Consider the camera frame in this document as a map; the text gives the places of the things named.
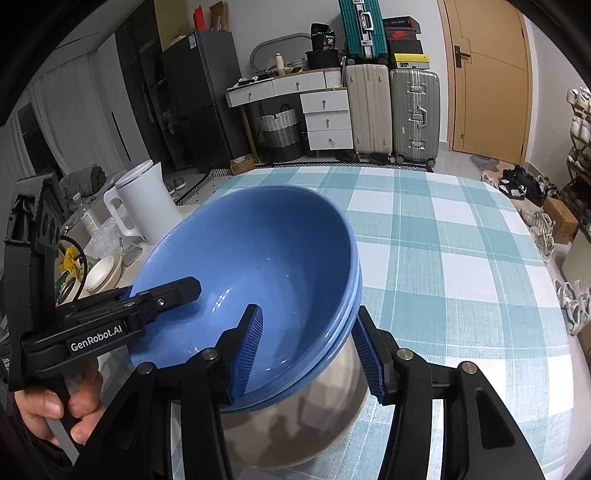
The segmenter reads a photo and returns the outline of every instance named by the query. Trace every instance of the yellow object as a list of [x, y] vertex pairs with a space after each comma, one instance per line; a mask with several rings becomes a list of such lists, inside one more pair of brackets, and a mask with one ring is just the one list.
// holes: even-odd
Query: yellow object
[[73, 245], [66, 248], [66, 253], [64, 254], [64, 260], [60, 263], [60, 272], [68, 271], [70, 275], [80, 279], [80, 273], [82, 272], [82, 268], [80, 267], [79, 260], [74, 260], [74, 257], [78, 257], [80, 252], [76, 247]]
[[422, 61], [429, 63], [429, 55], [426, 53], [393, 53], [395, 61]]

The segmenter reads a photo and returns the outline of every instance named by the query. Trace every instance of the black box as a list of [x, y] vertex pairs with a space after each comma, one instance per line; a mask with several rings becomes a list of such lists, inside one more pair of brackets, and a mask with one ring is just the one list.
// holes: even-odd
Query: black box
[[390, 53], [423, 53], [420, 40], [388, 40]]
[[413, 17], [384, 18], [384, 28], [413, 30], [415, 33], [421, 33], [421, 25]]

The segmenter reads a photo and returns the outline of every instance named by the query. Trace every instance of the bottle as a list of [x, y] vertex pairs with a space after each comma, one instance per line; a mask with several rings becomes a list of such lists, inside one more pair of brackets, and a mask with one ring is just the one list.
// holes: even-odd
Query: bottle
[[94, 235], [94, 233], [99, 229], [100, 223], [96, 219], [96, 215], [92, 211], [92, 208], [90, 208], [90, 205], [82, 201], [82, 195], [80, 195], [79, 192], [72, 197], [72, 200], [74, 200], [74, 203], [78, 205], [78, 215], [86, 227], [86, 230], [90, 236]]
[[283, 57], [281, 53], [275, 54], [275, 64], [277, 65], [277, 72], [279, 72], [279, 76], [283, 77], [285, 75], [285, 63], [283, 63]]

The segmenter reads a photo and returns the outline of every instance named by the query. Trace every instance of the blue bowl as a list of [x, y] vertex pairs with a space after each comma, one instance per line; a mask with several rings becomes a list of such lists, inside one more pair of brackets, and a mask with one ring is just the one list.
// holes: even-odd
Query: blue bowl
[[198, 208], [138, 274], [132, 295], [179, 278], [199, 299], [161, 314], [129, 346], [134, 365], [168, 367], [215, 346], [249, 303], [264, 327], [246, 393], [269, 398], [293, 385], [332, 346], [357, 283], [355, 236], [331, 201], [296, 186], [245, 189]]
[[[349, 331], [353, 327], [353, 322], [350, 321], [351, 315], [357, 317], [356, 312], [359, 311], [359, 306], [361, 305], [361, 291], [363, 290], [362, 280], [361, 280], [361, 265], [358, 266], [358, 270], [355, 274], [357, 278], [355, 288], [353, 289], [353, 294], [351, 295], [351, 299], [349, 302], [349, 306], [345, 311], [345, 314], [342, 317], [341, 322], [339, 323], [339, 327], [335, 330], [332, 337], [328, 340], [330, 345], [334, 345], [335, 343], [339, 343], [341, 338], [346, 340], [348, 334], [344, 333], [343, 329], [346, 329], [347, 326], [350, 324]], [[291, 383], [283, 385], [276, 391], [271, 391], [269, 389], [259, 389], [256, 392], [253, 392], [251, 395], [248, 395], [246, 398], [241, 397], [239, 398], [234, 405], [231, 406], [220, 406], [220, 410], [223, 412], [233, 412], [233, 411], [256, 411], [260, 410], [264, 407], [259, 407], [260, 404], [264, 404], [266, 406], [273, 405], [277, 401], [282, 400], [283, 398], [291, 397], [294, 393], [299, 391], [301, 388], [305, 387], [309, 384], [314, 378], [316, 378], [320, 373], [328, 367], [332, 358], [328, 358], [327, 356], [333, 352], [333, 347], [330, 347], [327, 353], [319, 360], [318, 364], [311, 365], [309, 370], [303, 370], [298, 377], [295, 377], [291, 380]], [[303, 378], [307, 378], [307, 382], [300, 383]]]
[[335, 359], [335, 357], [339, 354], [340, 350], [345, 345], [347, 338], [349, 338], [351, 330], [353, 330], [353, 325], [355, 325], [355, 320], [357, 319], [357, 316], [359, 314], [359, 308], [361, 307], [362, 296], [363, 296], [363, 281], [361, 278], [361, 271], [360, 271], [360, 273], [359, 273], [359, 288], [355, 294], [355, 299], [353, 300], [353, 307], [351, 309], [351, 313], [349, 315], [349, 318], [347, 318], [345, 325], [343, 326], [343, 329], [341, 330], [339, 337], [333, 343], [332, 347], [330, 347], [330, 350], [326, 353], [326, 355], [324, 357], [322, 357], [320, 362], [318, 362], [314, 367], [312, 367], [312, 370], [310, 370], [308, 373], [306, 373], [306, 375], [304, 377], [302, 377], [300, 380], [298, 380], [292, 386], [286, 388], [283, 392], [279, 393], [275, 397], [271, 397], [263, 402], [260, 402], [256, 405], [244, 408], [240, 411], [251, 412], [251, 411], [257, 411], [257, 410], [262, 410], [263, 408], [271, 407], [271, 406], [279, 403], [280, 401], [285, 400], [286, 398], [289, 398], [292, 395], [295, 395], [300, 390], [302, 390], [303, 388], [306, 388], [308, 385], [310, 385], [316, 379], [316, 377], [318, 377], [318, 375], [320, 375], [331, 364], [332, 360]]

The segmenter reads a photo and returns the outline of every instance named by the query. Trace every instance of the luggage handle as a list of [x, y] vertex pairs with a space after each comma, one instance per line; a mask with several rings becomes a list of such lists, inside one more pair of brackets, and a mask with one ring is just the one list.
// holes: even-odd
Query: luggage handle
[[427, 126], [427, 110], [425, 110], [422, 106], [418, 108], [421, 112], [423, 112], [423, 124], [419, 125], [419, 128], [425, 128]]
[[359, 12], [359, 22], [361, 22], [361, 29], [364, 31], [374, 31], [374, 19], [371, 12]]

